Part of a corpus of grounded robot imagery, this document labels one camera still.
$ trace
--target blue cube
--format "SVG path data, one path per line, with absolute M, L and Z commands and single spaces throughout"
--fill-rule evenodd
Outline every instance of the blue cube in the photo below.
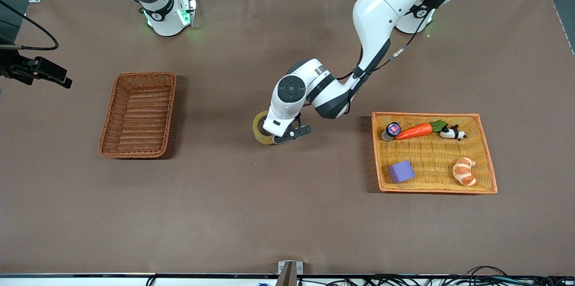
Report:
M 413 167 L 411 167 L 409 160 L 391 165 L 388 167 L 388 171 L 389 176 L 392 178 L 392 182 L 394 182 L 394 184 L 399 184 L 400 182 L 407 181 L 408 179 L 415 177 Z

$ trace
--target toy panda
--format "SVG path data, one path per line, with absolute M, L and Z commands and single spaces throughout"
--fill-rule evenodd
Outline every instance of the toy panda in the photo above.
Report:
M 446 139 L 457 139 L 461 141 L 464 137 L 467 137 L 464 131 L 459 131 L 457 128 L 459 127 L 458 124 L 452 126 L 451 128 L 447 127 L 447 124 L 441 129 L 439 135 Z

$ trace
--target orange carrot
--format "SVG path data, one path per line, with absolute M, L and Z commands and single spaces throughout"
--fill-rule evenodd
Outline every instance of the orange carrot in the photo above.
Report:
M 439 132 L 445 125 L 446 123 L 442 120 L 419 124 L 408 130 L 401 131 L 401 133 L 395 137 L 395 140 L 409 139 L 410 137 L 425 136 L 432 132 Z

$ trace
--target basket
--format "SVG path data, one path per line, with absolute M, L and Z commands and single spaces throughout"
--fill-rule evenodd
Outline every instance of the basket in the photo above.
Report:
M 111 89 L 98 153 L 108 158 L 164 155 L 174 107 L 173 73 L 123 73 Z
M 444 120 L 450 126 L 459 125 L 467 137 L 462 141 L 446 139 L 439 134 L 386 142 L 381 132 L 390 122 L 397 122 L 403 130 L 421 123 Z M 485 133 L 478 114 L 406 114 L 393 112 L 372 113 L 373 147 L 377 177 L 382 192 L 427 192 L 455 194 L 496 194 L 495 173 Z M 468 157 L 476 162 L 472 173 L 475 186 L 464 186 L 453 176 L 456 161 Z M 409 160 L 415 177 L 394 184 L 388 167 Z

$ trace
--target yellow tape roll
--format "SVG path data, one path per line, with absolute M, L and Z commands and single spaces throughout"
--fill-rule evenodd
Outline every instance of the yellow tape roll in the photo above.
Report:
M 259 143 L 262 143 L 264 145 L 273 145 L 274 144 L 274 136 L 273 135 L 267 136 L 265 134 L 262 134 L 258 128 L 260 122 L 263 122 L 263 120 L 265 119 L 266 116 L 267 116 L 267 110 L 260 112 L 253 119 L 253 124 L 252 124 L 253 136 L 255 137 L 255 139 L 257 141 L 259 141 Z

